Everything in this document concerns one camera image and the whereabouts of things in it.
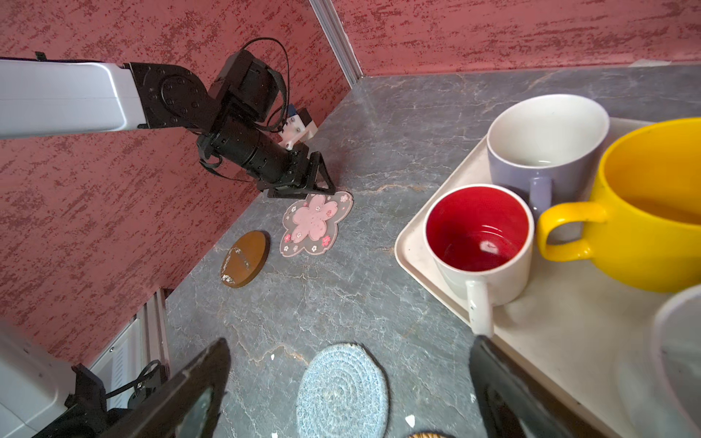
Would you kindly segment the white mug red inside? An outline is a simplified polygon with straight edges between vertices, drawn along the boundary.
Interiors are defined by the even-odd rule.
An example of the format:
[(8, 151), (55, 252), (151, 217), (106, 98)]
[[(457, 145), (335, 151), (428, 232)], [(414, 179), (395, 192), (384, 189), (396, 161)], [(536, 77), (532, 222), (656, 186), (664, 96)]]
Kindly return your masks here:
[(529, 283), (535, 220), (509, 189), (469, 184), (429, 209), (423, 238), (432, 261), (468, 311), (477, 336), (495, 333), (494, 308), (517, 299)]

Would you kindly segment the brown woven rattan coaster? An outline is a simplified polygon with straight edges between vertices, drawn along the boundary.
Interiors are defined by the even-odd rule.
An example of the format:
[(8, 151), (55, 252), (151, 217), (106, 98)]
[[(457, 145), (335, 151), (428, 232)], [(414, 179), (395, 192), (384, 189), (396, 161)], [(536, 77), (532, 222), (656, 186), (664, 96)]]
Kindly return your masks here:
[(451, 438), (451, 436), (435, 433), (435, 432), (421, 432), (416, 434), (411, 434), (407, 438)]

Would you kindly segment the white mug centre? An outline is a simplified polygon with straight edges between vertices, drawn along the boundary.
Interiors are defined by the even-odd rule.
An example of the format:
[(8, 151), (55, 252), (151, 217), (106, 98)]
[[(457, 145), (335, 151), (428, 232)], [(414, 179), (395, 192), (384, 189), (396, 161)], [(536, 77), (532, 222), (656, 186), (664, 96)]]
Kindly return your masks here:
[(652, 328), (653, 358), (675, 419), (665, 437), (700, 436), (700, 286), (675, 294), (658, 310)]

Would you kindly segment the beige serving tray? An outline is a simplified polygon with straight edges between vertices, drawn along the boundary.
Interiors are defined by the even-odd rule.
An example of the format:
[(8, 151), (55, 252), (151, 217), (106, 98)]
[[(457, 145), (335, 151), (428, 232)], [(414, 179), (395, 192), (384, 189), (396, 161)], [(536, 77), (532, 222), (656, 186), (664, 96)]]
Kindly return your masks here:
[[(604, 153), (618, 139), (653, 124), (612, 119)], [(590, 198), (601, 159), (580, 202)], [(656, 312), (685, 290), (634, 288), (589, 260), (551, 262), (540, 254), (536, 239), (525, 290), (494, 308), (493, 339), (596, 430), (665, 437), (663, 421), (675, 414), (653, 358), (652, 328)]]

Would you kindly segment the white mug purple band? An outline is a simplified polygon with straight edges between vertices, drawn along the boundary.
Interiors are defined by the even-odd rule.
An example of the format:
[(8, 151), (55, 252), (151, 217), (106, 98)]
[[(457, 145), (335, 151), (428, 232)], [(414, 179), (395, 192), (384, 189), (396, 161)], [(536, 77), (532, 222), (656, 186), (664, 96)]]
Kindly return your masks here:
[(539, 218), (579, 198), (610, 127), (604, 107), (582, 96), (523, 100), (498, 115), (487, 132), (491, 181), (523, 198)]

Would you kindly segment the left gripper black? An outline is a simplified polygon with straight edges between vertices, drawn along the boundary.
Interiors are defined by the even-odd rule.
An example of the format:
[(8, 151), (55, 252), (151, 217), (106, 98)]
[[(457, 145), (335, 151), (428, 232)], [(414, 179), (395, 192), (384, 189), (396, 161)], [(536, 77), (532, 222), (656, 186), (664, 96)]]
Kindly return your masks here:
[(257, 181), (257, 189), (269, 198), (305, 199), (308, 195), (335, 195), (319, 151), (310, 154), (299, 142), (291, 150), (275, 143), (266, 134), (229, 118), (219, 128), (197, 139), (200, 164), (219, 175), (217, 168), (228, 160), (237, 164)]

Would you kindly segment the pink flower coaster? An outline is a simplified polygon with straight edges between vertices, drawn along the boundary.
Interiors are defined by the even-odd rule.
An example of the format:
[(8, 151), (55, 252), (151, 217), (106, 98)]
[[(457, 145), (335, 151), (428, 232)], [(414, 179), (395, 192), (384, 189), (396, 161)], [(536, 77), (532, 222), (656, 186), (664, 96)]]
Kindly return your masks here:
[(308, 195), (296, 201), (282, 218), (285, 233), (279, 251), (283, 257), (302, 252), (320, 256), (334, 245), (339, 223), (352, 211), (353, 196), (339, 191), (335, 195)]

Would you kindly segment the amber round coaster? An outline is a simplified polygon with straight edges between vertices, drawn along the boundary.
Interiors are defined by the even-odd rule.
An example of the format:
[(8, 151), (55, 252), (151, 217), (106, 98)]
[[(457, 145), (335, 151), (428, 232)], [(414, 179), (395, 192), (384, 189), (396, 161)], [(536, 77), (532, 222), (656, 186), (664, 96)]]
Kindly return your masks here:
[(228, 288), (242, 288), (262, 270), (268, 259), (267, 232), (255, 230), (240, 237), (229, 249), (220, 269), (220, 279)]

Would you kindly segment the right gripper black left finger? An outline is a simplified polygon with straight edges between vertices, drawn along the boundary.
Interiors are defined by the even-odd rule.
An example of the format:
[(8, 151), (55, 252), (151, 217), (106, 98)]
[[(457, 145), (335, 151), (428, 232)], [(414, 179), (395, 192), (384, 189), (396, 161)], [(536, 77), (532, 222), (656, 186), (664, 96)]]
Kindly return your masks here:
[(211, 437), (231, 369), (227, 341), (217, 339), (180, 372), (103, 433), (105, 437)]

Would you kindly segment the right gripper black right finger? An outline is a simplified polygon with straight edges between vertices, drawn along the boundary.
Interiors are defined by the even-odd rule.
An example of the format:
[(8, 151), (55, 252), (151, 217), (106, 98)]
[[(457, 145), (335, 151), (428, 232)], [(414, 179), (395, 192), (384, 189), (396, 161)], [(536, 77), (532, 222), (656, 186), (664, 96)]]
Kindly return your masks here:
[(469, 370), (489, 437), (601, 437), (485, 336), (470, 352)]

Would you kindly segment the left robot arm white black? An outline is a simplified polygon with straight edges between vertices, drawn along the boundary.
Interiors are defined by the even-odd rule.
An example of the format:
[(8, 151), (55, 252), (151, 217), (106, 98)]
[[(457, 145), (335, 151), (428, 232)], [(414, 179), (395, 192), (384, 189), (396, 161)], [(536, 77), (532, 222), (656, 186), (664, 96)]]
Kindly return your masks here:
[[(271, 198), (334, 195), (310, 131), (293, 133), (288, 75), (248, 49), (230, 56), (206, 87), (188, 69), (84, 60), (3, 58), (3, 139), (184, 128), (197, 135), (200, 164), (239, 165)], [(102, 380), (58, 360), (11, 325), (1, 327), (1, 434), (5, 437), (210, 437), (217, 428), (231, 356), (217, 339), (174, 376), (151, 361), (129, 383), (137, 405), (109, 409)]]

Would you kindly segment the yellow mug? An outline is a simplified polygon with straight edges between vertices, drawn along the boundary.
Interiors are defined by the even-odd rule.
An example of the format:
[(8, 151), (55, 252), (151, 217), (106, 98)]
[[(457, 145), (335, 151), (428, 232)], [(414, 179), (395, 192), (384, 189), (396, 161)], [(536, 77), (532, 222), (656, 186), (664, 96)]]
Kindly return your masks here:
[(602, 155), (586, 202), (538, 221), (540, 254), (589, 260), (628, 286), (677, 293), (700, 282), (700, 120), (656, 123)]

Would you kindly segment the grey round coaster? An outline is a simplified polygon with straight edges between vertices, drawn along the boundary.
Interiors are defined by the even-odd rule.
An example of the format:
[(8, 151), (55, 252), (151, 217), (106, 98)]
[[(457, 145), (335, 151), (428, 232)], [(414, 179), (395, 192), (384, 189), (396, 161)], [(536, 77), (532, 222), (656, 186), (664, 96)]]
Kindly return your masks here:
[(389, 414), (385, 373), (359, 344), (339, 343), (320, 351), (299, 385), (300, 437), (383, 437)]

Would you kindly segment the aluminium mounting rail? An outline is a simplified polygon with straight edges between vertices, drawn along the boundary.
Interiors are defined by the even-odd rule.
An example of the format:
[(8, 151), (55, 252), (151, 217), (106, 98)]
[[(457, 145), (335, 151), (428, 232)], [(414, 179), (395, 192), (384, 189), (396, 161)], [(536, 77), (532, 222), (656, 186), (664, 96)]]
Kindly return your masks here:
[(147, 378), (107, 399), (109, 410), (136, 408), (168, 380), (170, 355), (166, 339), (165, 298), (166, 291), (157, 290), (95, 363), (89, 365), (91, 372), (102, 380), (107, 393), (142, 375)]

